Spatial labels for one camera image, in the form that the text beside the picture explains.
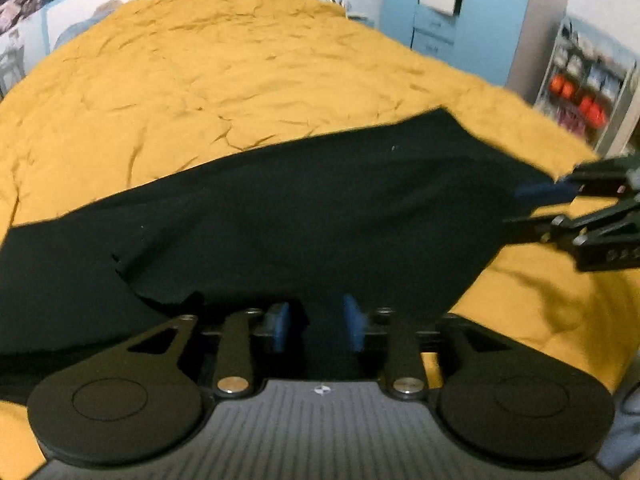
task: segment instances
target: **cabinet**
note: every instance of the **cabinet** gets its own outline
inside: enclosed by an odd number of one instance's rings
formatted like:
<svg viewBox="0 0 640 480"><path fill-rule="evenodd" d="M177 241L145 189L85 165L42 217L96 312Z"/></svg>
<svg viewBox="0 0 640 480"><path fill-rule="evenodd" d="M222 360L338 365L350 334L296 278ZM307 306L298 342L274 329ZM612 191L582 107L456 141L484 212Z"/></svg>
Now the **cabinet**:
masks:
<svg viewBox="0 0 640 480"><path fill-rule="evenodd" d="M533 102L568 0L461 0L453 15L383 0L380 30L425 56L506 86Z"/></svg>

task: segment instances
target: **wrinkled fabric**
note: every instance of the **wrinkled fabric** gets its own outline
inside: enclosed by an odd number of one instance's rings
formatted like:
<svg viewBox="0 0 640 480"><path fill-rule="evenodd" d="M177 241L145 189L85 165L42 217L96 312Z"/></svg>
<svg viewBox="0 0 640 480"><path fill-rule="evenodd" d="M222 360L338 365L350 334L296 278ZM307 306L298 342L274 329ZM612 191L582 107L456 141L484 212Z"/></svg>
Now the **wrinkled fabric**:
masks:
<svg viewBox="0 0 640 480"><path fill-rule="evenodd" d="M334 4L136 0L0 104L0 229L231 153L440 106L552 176L594 158L517 96L349 22ZM580 275L552 248L507 248L454 310L613 389L638 348L639 287L637 271Z"/></svg>

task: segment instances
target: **yellow bedsheet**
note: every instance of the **yellow bedsheet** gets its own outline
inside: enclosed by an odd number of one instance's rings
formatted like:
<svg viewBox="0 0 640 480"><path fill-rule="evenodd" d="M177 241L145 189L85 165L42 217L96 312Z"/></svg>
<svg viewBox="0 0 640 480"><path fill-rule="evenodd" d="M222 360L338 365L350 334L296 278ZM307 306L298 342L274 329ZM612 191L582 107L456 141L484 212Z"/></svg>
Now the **yellow bedsheet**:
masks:
<svg viewBox="0 0 640 480"><path fill-rule="evenodd" d="M129 2L53 52L0 105L0 239L12 224L222 156L439 106L553 176L593 158L517 96L349 22L334 4ZM550 247L506 248L454 311L613 389L640 342L640 272L580 275ZM5 450L7 417L17 419L0 410ZM20 471L0 454L0 478Z"/></svg>

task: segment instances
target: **blue drawer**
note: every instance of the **blue drawer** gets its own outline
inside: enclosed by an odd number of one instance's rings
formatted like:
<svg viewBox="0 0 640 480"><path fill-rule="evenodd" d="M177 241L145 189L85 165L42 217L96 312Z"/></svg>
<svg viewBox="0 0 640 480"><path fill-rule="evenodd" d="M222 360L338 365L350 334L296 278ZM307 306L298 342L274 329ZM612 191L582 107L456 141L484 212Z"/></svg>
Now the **blue drawer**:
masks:
<svg viewBox="0 0 640 480"><path fill-rule="evenodd" d="M430 7L415 7L414 27L451 43L456 39L457 20L457 16L446 16Z"/></svg>
<svg viewBox="0 0 640 480"><path fill-rule="evenodd" d="M420 54L425 56L431 56L445 63L451 62L451 55L453 53L453 44L448 41L423 34L416 30L414 33L414 42L411 48Z"/></svg>

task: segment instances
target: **yellow blanket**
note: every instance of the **yellow blanket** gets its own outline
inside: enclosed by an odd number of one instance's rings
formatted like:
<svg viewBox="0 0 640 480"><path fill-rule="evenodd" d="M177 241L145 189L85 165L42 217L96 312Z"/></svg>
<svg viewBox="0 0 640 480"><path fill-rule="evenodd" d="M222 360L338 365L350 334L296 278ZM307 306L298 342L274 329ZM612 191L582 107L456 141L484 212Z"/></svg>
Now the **yellow blanket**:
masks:
<svg viewBox="0 0 640 480"><path fill-rule="evenodd" d="M554 177L593 158L517 96L334 4L136 0L52 53L0 105L0 239L12 224L222 156L440 106ZM613 389L640 342L640 272L580 275L550 247L506 248L454 310ZM8 416L0 411L2 450ZM24 470L0 455L0 478Z"/></svg>

